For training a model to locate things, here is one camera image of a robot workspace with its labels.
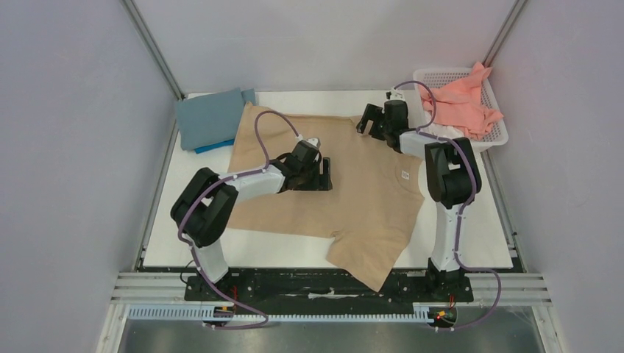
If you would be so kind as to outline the beige t shirt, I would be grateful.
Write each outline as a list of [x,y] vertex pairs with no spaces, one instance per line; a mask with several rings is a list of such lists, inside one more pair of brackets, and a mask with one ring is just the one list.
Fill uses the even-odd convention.
[[263,165],[290,152],[295,135],[318,138],[330,159],[329,191],[286,191],[237,204],[229,227],[329,238],[327,261],[371,290],[382,288],[408,245],[424,203],[418,182],[422,160],[360,135],[357,118],[290,115],[246,104],[229,172]]

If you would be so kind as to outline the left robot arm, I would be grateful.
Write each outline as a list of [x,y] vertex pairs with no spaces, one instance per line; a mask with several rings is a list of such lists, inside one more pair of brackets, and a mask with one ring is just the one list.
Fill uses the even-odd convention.
[[300,140],[292,151],[283,153],[257,168],[218,174],[208,167],[199,169],[170,210],[177,237],[190,251],[202,289],[213,300],[226,298],[231,281],[225,274],[221,237],[235,206],[260,196],[287,191],[330,191],[331,159],[324,156],[316,138]]

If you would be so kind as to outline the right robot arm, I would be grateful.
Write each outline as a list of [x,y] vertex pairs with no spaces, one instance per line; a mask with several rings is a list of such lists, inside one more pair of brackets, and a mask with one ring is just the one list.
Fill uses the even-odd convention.
[[445,138],[410,128],[408,105],[390,99],[382,107],[368,104],[356,125],[399,152],[425,161],[428,192],[436,203],[436,239],[425,272],[425,291],[435,300],[468,285],[459,249],[464,211],[480,192],[482,181],[468,138]]

